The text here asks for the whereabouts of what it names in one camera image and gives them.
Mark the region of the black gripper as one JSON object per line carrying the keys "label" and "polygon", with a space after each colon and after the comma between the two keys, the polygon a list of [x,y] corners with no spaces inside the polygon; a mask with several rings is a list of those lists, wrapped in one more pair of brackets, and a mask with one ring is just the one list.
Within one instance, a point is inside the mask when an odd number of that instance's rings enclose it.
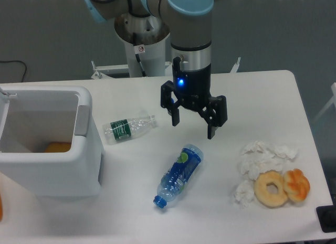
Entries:
{"label": "black gripper", "polygon": [[[173,59],[173,82],[161,85],[161,107],[166,108],[172,118],[172,125],[180,122],[179,106],[194,112],[207,123],[207,138],[211,140],[216,130],[227,121],[227,101],[225,96],[212,97],[211,65],[195,70],[183,71],[180,57]],[[177,101],[173,102],[172,93]]]}

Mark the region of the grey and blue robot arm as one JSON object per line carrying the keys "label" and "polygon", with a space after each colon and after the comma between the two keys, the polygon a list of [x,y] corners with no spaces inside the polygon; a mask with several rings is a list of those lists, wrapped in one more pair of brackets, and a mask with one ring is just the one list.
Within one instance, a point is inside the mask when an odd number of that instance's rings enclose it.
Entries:
{"label": "grey and blue robot arm", "polygon": [[85,0],[99,22],[114,20],[115,32],[130,53],[128,65],[146,77],[164,72],[155,45],[171,40],[173,79],[161,86],[161,106],[172,124],[179,107],[197,112],[207,123],[207,137],[227,121],[225,96],[211,87],[212,10],[218,0]]}

